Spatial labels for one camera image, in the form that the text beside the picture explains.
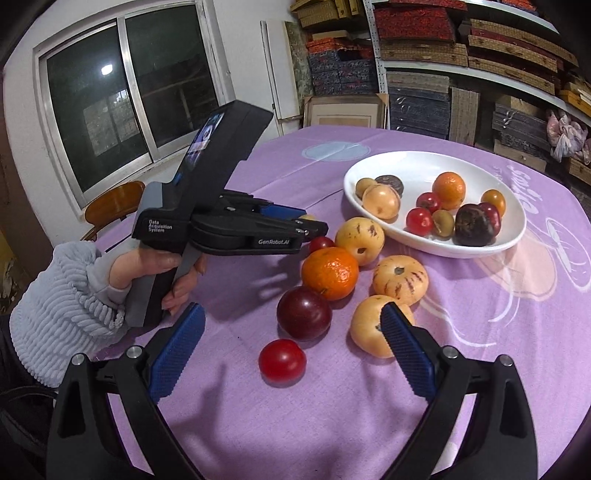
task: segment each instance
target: chair back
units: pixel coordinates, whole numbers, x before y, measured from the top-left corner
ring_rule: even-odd
[[[93,225],[82,240],[96,240],[96,235],[104,227],[118,219],[124,219],[137,211],[144,193],[143,182],[130,181],[104,192],[86,207],[85,220]]]

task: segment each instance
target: white bowl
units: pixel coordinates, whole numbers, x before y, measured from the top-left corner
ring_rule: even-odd
[[[502,218],[501,232],[494,244],[486,247],[463,247],[452,239],[442,240],[434,235],[420,237],[405,231],[407,213],[416,207],[420,194],[430,192],[439,174],[452,171],[466,182],[464,203],[480,203],[482,194],[499,190],[505,197],[507,210]],[[365,177],[396,175],[404,184],[400,213],[394,221],[380,220],[367,212],[355,195],[355,185]],[[423,252],[449,258],[477,258],[497,254],[514,246],[525,233],[527,220],[523,207],[513,192],[493,175],[459,158],[430,152],[389,152],[368,157],[349,169],[345,175],[345,195],[361,215],[378,222],[386,235]]]

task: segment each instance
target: window pane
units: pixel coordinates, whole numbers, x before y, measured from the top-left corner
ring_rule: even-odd
[[[125,80],[116,27],[47,59],[53,111],[82,191],[148,151]]]
[[[138,15],[125,24],[156,144],[197,130],[218,104],[195,6]]]

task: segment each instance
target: knit sweater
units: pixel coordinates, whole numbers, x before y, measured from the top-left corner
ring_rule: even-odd
[[[14,349],[36,380],[57,388],[74,354],[92,358],[123,338],[129,288],[111,287],[109,273],[115,259],[136,246],[130,239],[105,255],[92,242],[55,248],[10,317]]]

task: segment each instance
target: table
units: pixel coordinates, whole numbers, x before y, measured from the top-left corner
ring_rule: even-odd
[[[501,179],[528,219],[514,249],[480,260],[435,257],[387,240],[382,256],[410,254],[430,276],[414,308],[419,326],[441,345],[469,358],[516,362],[538,440],[540,476],[556,461],[591,405],[591,225],[563,186],[481,150],[434,138],[354,127],[311,127],[259,146],[241,162],[228,188],[300,207],[334,235],[355,216],[343,176],[362,158],[388,151],[452,155]],[[128,219],[97,243],[107,248],[128,235]],[[417,425],[426,402],[414,397],[395,361],[361,352],[348,338],[355,307],[369,294],[371,269],[355,292],[334,306],[326,337],[306,349],[307,372],[277,389],[260,377],[260,350],[280,332],[277,301],[299,284],[305,252],[290,257],[211,258],[193,300],[207,311],[203,339],[160,409],[178,441],[212,480],[378,479]],[[130,333],[107,354],[152,333]],[[148,468],[117,399],[113,411],[134,464]],[[460,445],[471,401],[450,447]]]

